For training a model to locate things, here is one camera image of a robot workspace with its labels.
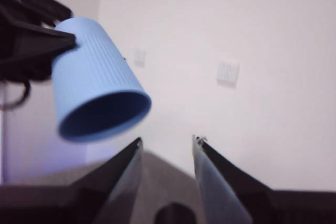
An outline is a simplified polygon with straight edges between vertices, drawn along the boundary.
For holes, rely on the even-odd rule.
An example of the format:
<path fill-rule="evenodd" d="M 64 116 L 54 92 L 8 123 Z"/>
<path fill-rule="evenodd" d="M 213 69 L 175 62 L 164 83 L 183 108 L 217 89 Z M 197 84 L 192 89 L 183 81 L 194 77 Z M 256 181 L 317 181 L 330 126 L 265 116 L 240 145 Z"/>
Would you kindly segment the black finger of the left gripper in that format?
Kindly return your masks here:
<path fill-rule="evenodd" d="M 75 35 L 70 33 L 1 22 L 1 63 L 55 57 L 75 46 Z"/>
<path fill-rule="evenodd" d="M 73 17 L 72 10 L 56 0 L 20 0 L 22 5 L 35 13 L 42 23 L 58 25 Z"/>

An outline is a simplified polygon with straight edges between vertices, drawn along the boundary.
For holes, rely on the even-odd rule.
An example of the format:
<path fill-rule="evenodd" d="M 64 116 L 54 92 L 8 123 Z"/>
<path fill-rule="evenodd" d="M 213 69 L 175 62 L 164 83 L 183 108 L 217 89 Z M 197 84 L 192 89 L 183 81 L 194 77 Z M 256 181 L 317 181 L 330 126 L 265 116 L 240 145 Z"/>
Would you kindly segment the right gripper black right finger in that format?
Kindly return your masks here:
<path fill-rule="evenodd" d="M 192 136 L 207 223 L 335 223 L 335 193 L 274 190 Z"/>

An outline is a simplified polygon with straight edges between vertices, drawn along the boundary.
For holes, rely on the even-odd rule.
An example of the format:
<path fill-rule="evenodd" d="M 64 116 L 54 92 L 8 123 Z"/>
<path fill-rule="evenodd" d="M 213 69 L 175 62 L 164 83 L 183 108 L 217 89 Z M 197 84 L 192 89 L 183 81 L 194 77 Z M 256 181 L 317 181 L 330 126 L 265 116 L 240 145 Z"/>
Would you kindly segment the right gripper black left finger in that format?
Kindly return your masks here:
<path fill-rule="evenodd" d="M 1 186 L 1 223 L 129 223 L 141 180 L 143 142 L 67 186 Z"/>

